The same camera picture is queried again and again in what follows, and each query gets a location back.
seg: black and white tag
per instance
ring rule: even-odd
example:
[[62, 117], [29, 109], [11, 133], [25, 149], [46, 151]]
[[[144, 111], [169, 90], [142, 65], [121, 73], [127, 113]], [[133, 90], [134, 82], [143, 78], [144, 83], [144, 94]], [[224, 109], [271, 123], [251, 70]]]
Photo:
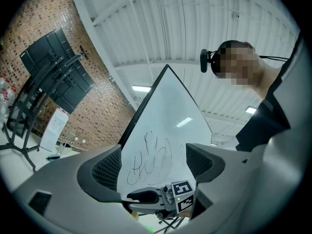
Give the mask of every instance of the black and white tag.
[[181, 195], [192, 191], [192, 187], [190, 186], [190, 183], [188, 181], [174, 184], [173, 189], [175, 195]]
[[181, 202], [178, 202], [177, 204], [177, 212], [181, 212], [187, 208], [189, 208], [191, 205], [193, 205], [193, 199], [194, 199], [194, 195], [189, 196], [188, 198], [186, 198], [185, 200], [182, 200]]

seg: person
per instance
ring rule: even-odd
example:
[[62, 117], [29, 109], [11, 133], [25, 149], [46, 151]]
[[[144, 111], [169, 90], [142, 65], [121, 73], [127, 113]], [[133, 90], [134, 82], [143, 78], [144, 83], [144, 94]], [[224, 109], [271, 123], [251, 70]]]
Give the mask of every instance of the person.
[[214, 53], [211, 70], [217, 78], [230, 79], [233, 85], [252, 89], [263, 100], [236, 135], [238, 151], [251, 152], [254, 147], [268, 143], [275, 134], [290, 128], [273, 92], [281, 84], [301, 37], [300, 33], [292, 55], [280, 68], [267, 64], [248, 42], [226, 41]]

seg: person's neck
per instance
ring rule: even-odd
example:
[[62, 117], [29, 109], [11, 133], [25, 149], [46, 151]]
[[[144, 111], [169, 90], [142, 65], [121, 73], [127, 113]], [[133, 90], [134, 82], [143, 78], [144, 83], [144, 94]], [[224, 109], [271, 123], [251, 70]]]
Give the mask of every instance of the person's neck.
[[257, 84], [252, 89], [264, 100], [267, 96], [268, 90], [273, 82], [276, 80], [281, 68], [273, 68], [264, 60], [259, 61], [259, 75]]

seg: stand base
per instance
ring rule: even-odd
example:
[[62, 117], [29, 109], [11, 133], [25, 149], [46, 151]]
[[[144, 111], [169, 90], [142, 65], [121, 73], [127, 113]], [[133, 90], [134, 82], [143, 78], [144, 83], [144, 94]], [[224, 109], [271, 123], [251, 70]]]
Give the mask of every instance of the stand base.
[[33, 172], [35, 173], [36, 172], [36, 166], [31, 161], [31, 159], [29, 158], [28, 152], [33, 151], [35, 149], [37, 149], [37, 151], [39, 151], [40, 145], [33, 146], [31, 148], [21, 149], [21, 148], [17, 147], [16, 145], [14, 145], [14, 143], [12, 143], [12, 140], [11, 140], [11, 138], [9, 136], [9, 133], [8, 133], [8, 130], [6, 129], [6, 125], [5, 124], [3, 124], [2, 131], [5, 132], [6, 138], [9, 141], [9, 143], [7, 143], [5, 145], [0, 145], [0, 151], [1, 150], [6, 150], [6, 149], [14, 149], [14, 150], [22, 153], [24, 155], [25, 159], [28, 161], [28, 163], [32, 166]]

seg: brick wall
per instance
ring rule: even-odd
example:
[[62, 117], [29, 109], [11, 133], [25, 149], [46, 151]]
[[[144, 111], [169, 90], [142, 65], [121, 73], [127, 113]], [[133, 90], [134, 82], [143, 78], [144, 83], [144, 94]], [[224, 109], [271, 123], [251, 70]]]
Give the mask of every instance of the brick wall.
[[[135, 111], [128, 105], [118, 86], [109, 79], [108, 71], [98, 56], [79, 18], [73, 0], [26, 0], [16, 12], [2, 38], [0, 53], [0, 75], [6, 73], [18, 91], [29, 78], [29, 73], [20, 60], [23, 52], [34, 41], [62, 27], [75, 53], [82, 45], [89, 60], [81, 64], [88, 72], [95, 87], [69, 115], [62, 132], [64, 137], [73, 128], [79, 140], [73, 145], [83, 150], [116, 144], [128, 126]], [[57, 106], [48, 99], [39, 120], [43, 132]]]

